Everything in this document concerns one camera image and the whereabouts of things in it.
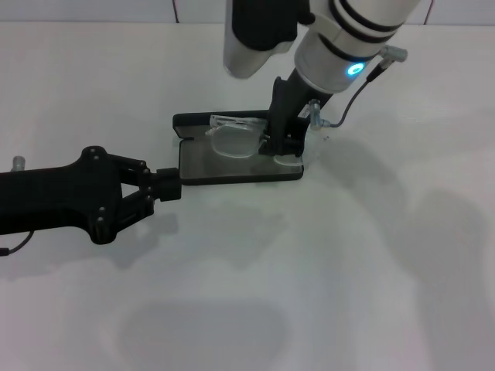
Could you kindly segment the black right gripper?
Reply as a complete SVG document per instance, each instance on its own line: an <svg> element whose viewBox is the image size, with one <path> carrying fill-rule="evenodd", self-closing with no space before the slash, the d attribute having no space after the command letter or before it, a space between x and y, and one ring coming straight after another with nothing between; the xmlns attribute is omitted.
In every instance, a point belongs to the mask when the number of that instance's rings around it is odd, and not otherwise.
<svg viewBox="0 0 495 371"><path fill-rule="evenodd" d="M329 94L309 86L294 69L287 80L277 77L268 109L268 126L261 136L260 155L276 156L279 149L284 155L301 157L305 151L309 117L299 114L311 100L324 106Z"/></svg>

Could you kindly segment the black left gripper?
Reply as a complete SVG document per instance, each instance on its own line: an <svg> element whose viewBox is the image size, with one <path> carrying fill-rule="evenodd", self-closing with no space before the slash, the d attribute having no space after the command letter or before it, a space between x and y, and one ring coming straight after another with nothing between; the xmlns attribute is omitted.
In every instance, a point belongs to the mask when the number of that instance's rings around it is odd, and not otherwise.
<svg viewBox="0 0 495 371"><path fill-rule="evenodd" d="M177 168L152 172L144 160L109 155L98 146L85 148L69 165L5 172L1 234L71 226L86 231L95 244L107 244L117 233L152 216L156 200L180 199L180 185L158 187L178 180ZM121 183L148 188L122 198Z"/></svg>

